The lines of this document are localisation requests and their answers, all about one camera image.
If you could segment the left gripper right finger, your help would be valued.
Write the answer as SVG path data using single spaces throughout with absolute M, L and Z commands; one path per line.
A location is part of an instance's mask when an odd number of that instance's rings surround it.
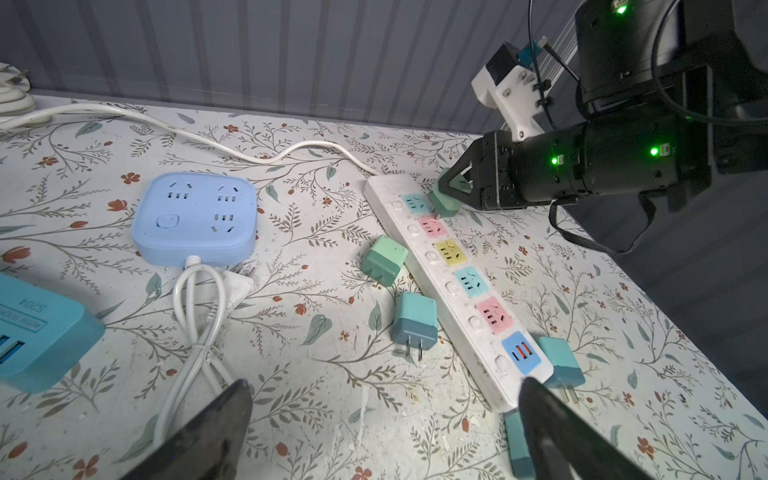
M 649 477 L 538 380 L 524 379 L 518 407 L 537 479 Z

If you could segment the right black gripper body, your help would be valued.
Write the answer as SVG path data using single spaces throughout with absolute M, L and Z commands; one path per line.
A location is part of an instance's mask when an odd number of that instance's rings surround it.
M 592 194 L 587 183 L 589 132 L 585 122 L 521 142 L 507 131 L 484 134 L 469 148 L 469 205 L 511 210 Z

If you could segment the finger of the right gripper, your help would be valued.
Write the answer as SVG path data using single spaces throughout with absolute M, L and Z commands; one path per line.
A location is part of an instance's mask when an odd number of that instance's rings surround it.
M 444 168 L 437 180 L 437 192 L 443 195 L 453 195 L 456 192 L 469 195 L 473 191 L 471 164 L 459 161 Z

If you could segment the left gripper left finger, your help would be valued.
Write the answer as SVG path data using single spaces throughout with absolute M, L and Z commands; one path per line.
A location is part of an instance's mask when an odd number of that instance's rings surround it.
M 239 379 L 126 479 L 233 479 L 252 414 L 249 382 Z

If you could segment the teal plug adapter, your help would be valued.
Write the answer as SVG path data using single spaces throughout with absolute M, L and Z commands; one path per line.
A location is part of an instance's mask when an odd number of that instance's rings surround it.
M 552 376 L 543 385 L 550 389 L 560 389 L 566 403 L 572 401 L 578 404 L 575 388 L 583 385 L 586 379 L 568 342 L 546 336 L 538 337 L 536 342 L 554 368 Z
M 513 475 L 517 479 L 535 479 L 535 468 L 529 453 L 520 411 L 505 413 L 503 420 Z
M 435 300 L 410 291 L 402 292 L 396 300 L 391 340 L 403 345 L 408 356 L 418 353 L 418 362 L 426 350 L 438 340 L 437 303 Z

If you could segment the green plug adapter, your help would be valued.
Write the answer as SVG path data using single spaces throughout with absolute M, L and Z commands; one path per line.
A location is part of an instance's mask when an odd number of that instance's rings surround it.
M 408 255 L 409 251 L 405 246 L 382 235 L 364 256 L 360 269 L 380 285 L 390 287 L 399 276 Z
M 441 193 L 438 182 L 432 185 L 427 198 L 432 205 L 434 214 L 438 217 L 453 217 L 463 206 L 462 202 Z

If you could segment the long white power strip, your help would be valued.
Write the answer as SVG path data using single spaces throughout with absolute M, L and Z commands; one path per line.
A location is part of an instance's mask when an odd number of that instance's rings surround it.
M 405 265 L 491 409 L 518 407 L 525 378 L 554 372 L 550 360 L 457 234 L 408 175 L 370 177 L 363 189 L 386 235 L 407 248 Z

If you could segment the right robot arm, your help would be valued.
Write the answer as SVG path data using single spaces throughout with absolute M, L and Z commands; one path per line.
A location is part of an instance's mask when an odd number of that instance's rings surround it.
M 539 45 L 502 45 L 473 80 L 506 128 L 484 134 L 434 185 L 477 210 L 633 194 L 681 210 L 714 174 L 767 166 L 767 75 L 751 61 L 729 1 L 587 1 L 575 15 L 582 122 L 543 129 L 550 83 Z

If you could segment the teal small power strip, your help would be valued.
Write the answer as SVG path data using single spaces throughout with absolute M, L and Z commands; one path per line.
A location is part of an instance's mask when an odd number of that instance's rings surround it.
M 23 393 L 50 389 L 103 337 L 79 302 L 1 276 L 1 382 Z

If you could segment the blue square power socket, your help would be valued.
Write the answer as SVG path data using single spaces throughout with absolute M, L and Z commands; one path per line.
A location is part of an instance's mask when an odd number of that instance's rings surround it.
M 254 251 L 257 207 L 257 192 L 246 180 L 166 173 L 143 192 L 130 234 L 152 265 L 182 268 L 197 256 L 211 266 L 231 266 Z

